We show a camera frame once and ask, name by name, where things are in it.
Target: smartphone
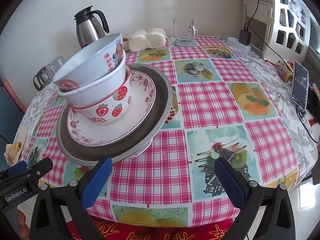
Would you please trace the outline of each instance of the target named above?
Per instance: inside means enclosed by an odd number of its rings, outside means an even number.
[[[309,72],[297,61],[294,62],[291,99],[302,110],[307,107]]]

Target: strawberry bowl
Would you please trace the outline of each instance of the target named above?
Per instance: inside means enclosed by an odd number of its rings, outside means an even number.
[[[70,106],[87,119],[95,123],[106,124],[120,118],[128,110],[132,101],[131,70],[126,66],[126,79],[112,94],[85,107]]]
[[[123,55],[122,35],[108,35],[73,55],[55,74],[52,82],[64,91],[84,87],[113,72]]]
[[[65,92],[59,88],[59,95],[74,107],[88,107],[113,94],[126,79],[125,52],[123,53],[119,66],[108,75],[72,91]]]

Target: tablecloth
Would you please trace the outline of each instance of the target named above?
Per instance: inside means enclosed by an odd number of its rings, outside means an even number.
[[[174,93],[171,112],[151,146],[113,171],[90,215],[135,225],[195,227],[235,217],[212,169],[224,156],[247,179],[291,190],[315,165],[316,144],[300,123],[284,82],[254,52],[231,49],[225,37],[199,36],[190,47],[127,54],[164,72]],[[20,127],[29,133],[21,158],[29,165],[49,157],[53,169],[40,181],[52,187],[88,170],[60,151],[56,124],[64,100],[51,84],[38,93]],[[305,125],[310,128],[307,119]]]

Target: screw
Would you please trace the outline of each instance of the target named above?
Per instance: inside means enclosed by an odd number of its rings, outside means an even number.
[[[281,183],[279,187],[280,187],[280,189],[283,189],[283,190],[287,189],[287,187],[283,183]]]
[[[46,190],[47,187],[48,187],[48,184],[43,184],[40,188],[41,188],[42,190]]]
[[[77,186],[77,185],[78,185],[78,181],[77,181],[76,179],[74,179],[74,180],[72,180],[72,181],[69,182],[69,185],[70,185],[71,187]]]
[[[250,181],[249,181],[249,185],[250,185],[251,187],[257,187],[258,183],[257,183],[256,181],[254,181],[254,180],[250,180]]]

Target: round metal pan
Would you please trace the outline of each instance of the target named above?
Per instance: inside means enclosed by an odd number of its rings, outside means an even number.
[[[142,149],[160,130],[167,119],[172,106],[172,86],[168,78],[160,70],[143,64],[129,64],[132,70],[147,74],[156,85],[156,99],[153,107],[141,123],[130,135],[122,140],[104,146],[89,147],[75,142],[68,133],[67,116],[69,105],[66,104],[59,116],[57,124],[58,143],[63,154],[79,165],[95,166],[105,157],[118,162]]]

